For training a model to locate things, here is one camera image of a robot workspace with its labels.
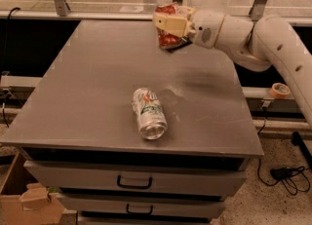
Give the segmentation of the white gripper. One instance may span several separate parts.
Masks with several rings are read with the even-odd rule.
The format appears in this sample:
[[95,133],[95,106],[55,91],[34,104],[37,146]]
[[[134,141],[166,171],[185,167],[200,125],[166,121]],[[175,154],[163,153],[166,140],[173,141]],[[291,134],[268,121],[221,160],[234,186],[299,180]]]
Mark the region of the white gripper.
[[200,10],[195,14],[195,9],[188,6],[179,6],[177,15],[155,13],[153,22],[155,26],[176,37],[184,37],[189,34],[192,17],[192,32],[190,40],[193,44],[207,49],[215,46],[218,33],[225,18],[224,13]]

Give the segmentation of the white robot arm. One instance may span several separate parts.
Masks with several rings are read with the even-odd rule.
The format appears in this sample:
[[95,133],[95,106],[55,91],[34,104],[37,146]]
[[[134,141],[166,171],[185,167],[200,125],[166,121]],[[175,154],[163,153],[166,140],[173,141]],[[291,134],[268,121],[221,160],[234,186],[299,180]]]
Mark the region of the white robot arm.
[[206,49],[217,49],[255,72],[273,66],[312,127],[312,56],[291,25],[278,16],[253,22],[181,6],[179,14],[156,13],[155,26]]

